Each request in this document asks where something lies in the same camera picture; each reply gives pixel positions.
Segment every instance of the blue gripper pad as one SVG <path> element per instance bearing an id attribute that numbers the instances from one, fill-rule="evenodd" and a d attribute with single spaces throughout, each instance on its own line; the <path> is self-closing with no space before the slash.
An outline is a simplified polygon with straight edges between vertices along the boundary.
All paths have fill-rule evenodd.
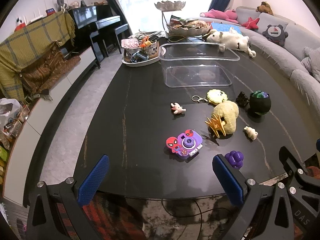
<path id="1" fill-rule="evenodd" d="M 223 187 L 223 190 L 227 194 L 231 204 L 237 207 L 242 206 L 244 202 L 242 188 L 218 155 L 216 155 L 212 160 L 212 169 Z"/>
<path id="2" fill-rule="evenodd" d="M 92 169 L 78 190 L 78 203 L 80 206 L 88 205 L 97 192 L 104 176 L 109 169 L 109 157 L 103 155 L 96 166 Z"/>

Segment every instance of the gray sofa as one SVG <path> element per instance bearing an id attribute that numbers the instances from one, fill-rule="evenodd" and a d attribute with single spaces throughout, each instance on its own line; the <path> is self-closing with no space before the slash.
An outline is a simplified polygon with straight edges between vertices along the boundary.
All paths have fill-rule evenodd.
<path id="1" fill-rule="evenodd" d="M 279 15 L 272 16 L 256 12 L 254 8 L 248 7 L 238 7 L 236 12 L 239 24 L 247 22 L 249 17 L 252 19 L 260 18 L 257 23 L 258 30 L 252 31 L 240 26 L 242 34 L 249 36 L 251 49 L 263 55 L 280 73 L 292 82 L 292 85 L 299 91 L 308 105 L 311 114 L 315 117 L 318 127 L 320 127 L 320 83 L 301 64 L 301 60 L 304 58 L 304 47 L 319 48 L 320 38 L 303 26 Z M 217 23 L 238 25 L 219 19 L 197 18 L 205 21 L 210 19 L 209 21 Z M 267 29 L 268 25 L 279 24 L 289 34 L 283 48 L 262 36 L 262 32 Z"/>

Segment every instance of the purple rubber ball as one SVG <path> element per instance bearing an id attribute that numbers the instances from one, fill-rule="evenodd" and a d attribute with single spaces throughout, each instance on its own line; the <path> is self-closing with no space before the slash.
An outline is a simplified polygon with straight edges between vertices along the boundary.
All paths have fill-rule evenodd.
<path id="1" fill-rule="evenodd" d="M 226 160 L 235 169 L 240 169 L 243 166 L 244 156 L 242 152 L 231 151 L 225 155 Z"/>

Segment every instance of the decorative bowl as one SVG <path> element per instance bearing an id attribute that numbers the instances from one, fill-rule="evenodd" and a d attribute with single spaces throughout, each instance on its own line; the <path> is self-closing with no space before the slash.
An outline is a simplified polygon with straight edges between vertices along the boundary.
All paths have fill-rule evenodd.
<path id="1" fill-rule="evenodd" d="M 196 28 L 190 28 L 188 30 L 185 30 L 183 28 L 174 28 L 172 26 L 168 26 L 169 34 L 173 35 L 180 35 L 183 37 L 197 37 L 205 35 L 210 30 L 210 25 L 207 27 L 202 27 L 199 29 Z"/>
<path id="2" fill-rule="evenodd" d="M 181 1 L 161 1 L 157 2 L 155 4 L 155 7 L 162 11 L 162 12 L 172 12 L 172 11 L 180 11 L 184 6 L 186 5 L 186 2 Z"/>

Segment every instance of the blue pillow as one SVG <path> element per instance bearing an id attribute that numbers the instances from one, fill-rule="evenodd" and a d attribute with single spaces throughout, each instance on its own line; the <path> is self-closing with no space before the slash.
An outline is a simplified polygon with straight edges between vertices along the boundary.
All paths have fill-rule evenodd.
<path id="1" fill-rule="evenodd" d="M 211 23 L 212 28 L 216 29 L 218 32 L 228 32 L 230 27 L 233 27 L 239 34 L 242 34 L 239 26 L 232 24 L 222 24 L 222 23 Z"/>

